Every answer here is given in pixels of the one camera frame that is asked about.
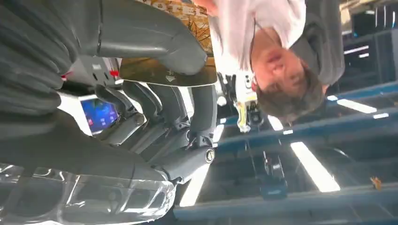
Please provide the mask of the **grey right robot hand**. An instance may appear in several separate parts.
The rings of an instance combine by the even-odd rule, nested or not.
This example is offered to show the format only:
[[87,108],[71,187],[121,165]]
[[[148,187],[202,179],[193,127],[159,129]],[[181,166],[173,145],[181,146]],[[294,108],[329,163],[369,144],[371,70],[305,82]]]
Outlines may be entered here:
[[[76,61],[121,58],[123,93],[98,136],[59,109]],[[0,3],[0,222],[132,225],[163,217],[212,163],[215,67],[188,27],[136,0]]]

